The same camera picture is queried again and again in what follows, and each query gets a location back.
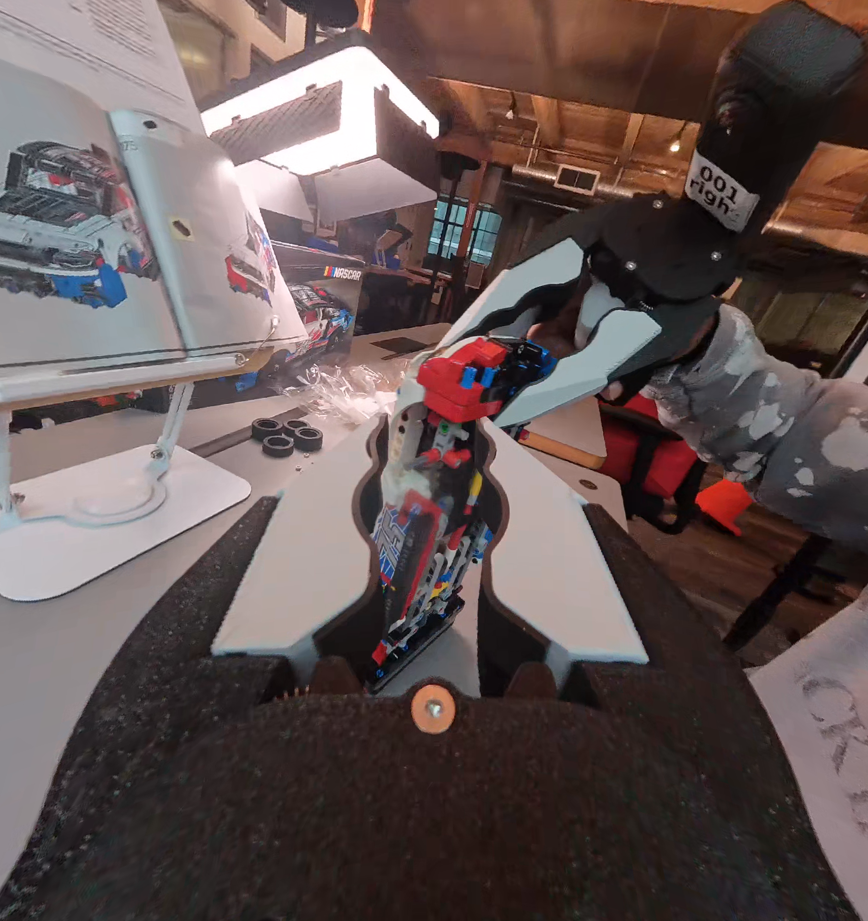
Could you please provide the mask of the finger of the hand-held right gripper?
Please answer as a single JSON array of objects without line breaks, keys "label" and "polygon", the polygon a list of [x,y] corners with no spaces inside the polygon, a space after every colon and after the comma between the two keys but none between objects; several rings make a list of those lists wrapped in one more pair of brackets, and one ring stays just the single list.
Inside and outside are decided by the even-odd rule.
[{"label": "finger of the hand-held right gripper", "polygon": [[661,334],[661,326],[649,314],[613,310],[600,320],[583,349],[559,359],[548,375],[521,388],[495,417],[495,425],[522,425],[597,394],[621,377],[626,362]]},{"label": "finger of the hand-held right gripper", "polygon": [[587,259],[586,250],[566,238],[503,270],[423,359],[446,358],[482,342],[487,355],[520,351],[531,328],[573,298]]}]

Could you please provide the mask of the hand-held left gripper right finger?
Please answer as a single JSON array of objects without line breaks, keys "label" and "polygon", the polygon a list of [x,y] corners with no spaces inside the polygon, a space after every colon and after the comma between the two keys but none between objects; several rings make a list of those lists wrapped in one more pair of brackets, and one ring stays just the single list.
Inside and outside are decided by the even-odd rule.
[{"label": "hand-held left gripper right finger", "polygon": [[501,697],[522,666],[547,668],[555,695],[586,665],[647,666],[590,514],[609,516],[492,422],[476,424],[478,501],[493,538],[476,605],[480,694]]}]

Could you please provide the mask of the white toy car front section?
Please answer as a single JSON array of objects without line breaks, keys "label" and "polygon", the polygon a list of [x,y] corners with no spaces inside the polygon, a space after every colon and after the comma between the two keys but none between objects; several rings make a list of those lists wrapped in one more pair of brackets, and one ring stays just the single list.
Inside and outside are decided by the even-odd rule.
[{"label": "white toy car front section", "polygon": [[[493,538],[478,501],[481,462],[476,424],[446,421],[424,406],[418,354],[405,369],[388,429],[380,478],[381,510],[373,530],[380,558],[384,632],[372,654],[369,694],[378,694],[454,624],[463,580]],[[527,341],[501,367],[504,405],[548,375],[557,360]]]}]

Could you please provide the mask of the white printed instruction sheet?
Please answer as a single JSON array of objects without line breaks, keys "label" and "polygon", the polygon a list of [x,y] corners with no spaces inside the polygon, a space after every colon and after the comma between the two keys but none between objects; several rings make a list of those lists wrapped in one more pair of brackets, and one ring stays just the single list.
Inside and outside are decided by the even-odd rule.
[{"label": "white printed instruction sheet", "polygon": [[205,134],[155,1],[0,1],[0,59]]}]

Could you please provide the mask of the white paper with handwriting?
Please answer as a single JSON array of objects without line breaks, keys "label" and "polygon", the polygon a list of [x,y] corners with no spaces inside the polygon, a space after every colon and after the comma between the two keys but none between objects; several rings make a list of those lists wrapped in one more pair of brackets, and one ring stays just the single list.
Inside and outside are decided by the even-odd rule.
[{"label": "white paper with handwriting", "polygon": [[755,670],[750,683],[785,749],[820,846],[868,919],[868,585]]}]

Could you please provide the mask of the person's right forearm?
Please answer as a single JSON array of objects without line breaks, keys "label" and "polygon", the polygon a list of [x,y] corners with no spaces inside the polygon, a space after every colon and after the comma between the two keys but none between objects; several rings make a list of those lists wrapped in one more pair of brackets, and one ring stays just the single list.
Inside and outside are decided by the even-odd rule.
[{"label": "person's right forearm", "polygon": [[868,553],[868,386],[780,361],[724,304],[705,350],[659,369],[642,395],[758,504]]}]

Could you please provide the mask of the orange container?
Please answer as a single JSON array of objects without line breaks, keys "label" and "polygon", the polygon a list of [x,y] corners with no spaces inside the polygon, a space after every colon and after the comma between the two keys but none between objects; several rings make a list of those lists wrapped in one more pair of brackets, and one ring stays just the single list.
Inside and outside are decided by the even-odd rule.
[{"label": "orange container", "polygon": [[752,501],[744,484],[725,478],[702,489],[695,498],[703,519],[717,530],[734,537],[741,536],[739,517]]}]

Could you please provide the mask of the studio light panel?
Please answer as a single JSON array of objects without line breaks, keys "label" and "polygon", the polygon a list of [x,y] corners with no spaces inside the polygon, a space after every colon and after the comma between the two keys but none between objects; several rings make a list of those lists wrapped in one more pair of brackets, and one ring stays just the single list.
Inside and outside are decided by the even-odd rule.
[{"label": "studio light panel", "polygon": [[262,211],[336,224],[440,194],[439,117],[363,32],[252,75],[201,119]]}]

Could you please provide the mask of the white book stand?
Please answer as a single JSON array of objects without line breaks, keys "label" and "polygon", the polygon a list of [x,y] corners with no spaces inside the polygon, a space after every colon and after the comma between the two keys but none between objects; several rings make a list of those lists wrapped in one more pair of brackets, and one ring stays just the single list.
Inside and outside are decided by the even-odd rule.
[{"label": "white book stand", "polygon": [[[195,384],[260,370],[287,341],[285,320],[273,307],[250,342],[181,358],[0,366],[0,595],[58,598],[248,498],[246,480],[194,460],[178,437]],[[13,410],[163,386],[154,442],[13,482]]]}]

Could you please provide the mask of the toy car instruction booklet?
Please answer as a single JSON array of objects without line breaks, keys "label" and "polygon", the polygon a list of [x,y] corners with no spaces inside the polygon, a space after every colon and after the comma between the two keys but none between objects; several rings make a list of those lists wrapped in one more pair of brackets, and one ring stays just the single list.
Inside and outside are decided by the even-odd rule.
[{"label": "toy car instruction booklet", "polygon": [[215,142],[0,60],[0,376],[305,337]]}]

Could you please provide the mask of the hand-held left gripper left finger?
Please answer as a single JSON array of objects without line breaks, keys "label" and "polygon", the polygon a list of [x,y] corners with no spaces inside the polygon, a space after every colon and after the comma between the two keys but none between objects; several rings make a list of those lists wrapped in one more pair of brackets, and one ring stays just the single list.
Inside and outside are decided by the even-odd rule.
[{"label": "hand-held left gripper left finger", "polygon": [[322,641],[379,586],[360,496],[384,462],[379,414],[323,449],[283,489],[211,645],[215,658],[281,657],[310,678]]}]

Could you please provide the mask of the red toy brick piece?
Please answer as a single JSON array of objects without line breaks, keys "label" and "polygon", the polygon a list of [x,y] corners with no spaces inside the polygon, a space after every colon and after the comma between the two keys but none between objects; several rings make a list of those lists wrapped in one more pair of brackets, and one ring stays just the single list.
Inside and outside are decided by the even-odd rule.
[{"label": "red toy brick piece", "polygon": [[508,359],[507,347],[476,337],[424,360],[417,372],[424,406],[455,424],[496,417],[507,398],[501,367]]}]

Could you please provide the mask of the clear plastic bag pile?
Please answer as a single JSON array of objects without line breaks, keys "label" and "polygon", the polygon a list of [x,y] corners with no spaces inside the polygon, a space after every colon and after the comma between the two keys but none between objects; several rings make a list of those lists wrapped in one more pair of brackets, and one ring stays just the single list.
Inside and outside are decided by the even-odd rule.
[{"label": "clear plastic bag pile", "polygon": [[390,366],[312,364],[299,369],[274,391],[306,408],[308,413],[348,425],[376,416],[392,417],[405,362]]}]

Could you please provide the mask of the black toy car set box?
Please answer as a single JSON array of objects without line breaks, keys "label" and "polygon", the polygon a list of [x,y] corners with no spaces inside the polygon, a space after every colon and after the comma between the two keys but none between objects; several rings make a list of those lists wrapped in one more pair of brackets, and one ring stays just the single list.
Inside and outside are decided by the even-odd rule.
[{"label": "black toy car set box", "polygon": [[306,339],[279,349],[257,372],[196,383],[192,410],[279,395],[300,385],[312,366],[339,366],[350,353],[366,263],[326,248],[272,245]]}]

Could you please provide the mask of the person's right hand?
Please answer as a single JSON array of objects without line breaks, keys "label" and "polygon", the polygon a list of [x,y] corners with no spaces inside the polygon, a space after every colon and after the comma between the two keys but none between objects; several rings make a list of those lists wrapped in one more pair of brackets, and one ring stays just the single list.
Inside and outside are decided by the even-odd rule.
[{"label": "person's right hand", "polygon": [[553,316],[534,324],[527,339],[553,357],[561,360],[586,346],[586,333],[580,325],[580,314],[588,286],[580,286]]}]

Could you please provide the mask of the grey desk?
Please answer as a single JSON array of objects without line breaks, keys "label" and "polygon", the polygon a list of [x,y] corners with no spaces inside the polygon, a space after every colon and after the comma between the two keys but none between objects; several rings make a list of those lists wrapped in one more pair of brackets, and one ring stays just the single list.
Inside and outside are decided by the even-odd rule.
[{"label": "grey desk", "polygon": [[[209,451],[212,462],[246,479],[250,498],[152,549],[98,580],[36,603],[0,596],[0,888],[32,832],[59,756],[98,680],[152,605],[262,496],[273,495],[312,460],[271,460],[244,436],[257,417],[294,409],[287,395],[191,409],[178,443]],[[27,481],[107,454],[151,444],[162,417],[124,409],[12,437],[13,482]],[[536,420],[534,432],[585,453],[598,469],[605,456],[592,398]],[[478,571],[464,582],[460,620],[382,692],[393,697],[424,678],[442,677],[479,695],[476,608]]]}]

